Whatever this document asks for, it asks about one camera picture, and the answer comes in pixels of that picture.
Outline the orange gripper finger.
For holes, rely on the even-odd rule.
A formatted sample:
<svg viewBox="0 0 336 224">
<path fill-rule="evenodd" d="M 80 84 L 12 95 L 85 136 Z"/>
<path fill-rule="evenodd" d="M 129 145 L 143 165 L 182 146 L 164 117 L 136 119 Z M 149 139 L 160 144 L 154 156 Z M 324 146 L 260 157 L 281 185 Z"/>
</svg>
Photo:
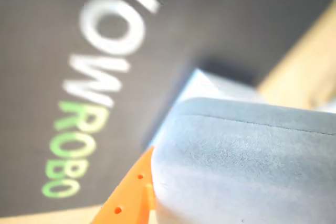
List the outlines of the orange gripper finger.
<svg viewBox="0 0 336 224">
<path fill-rule="evenodd" d="M 151 172 L 153 150 L 153 147 L 149 148 L 125 175 L 96 214 L 96 224 L 155 223 Z"/>
</svg>

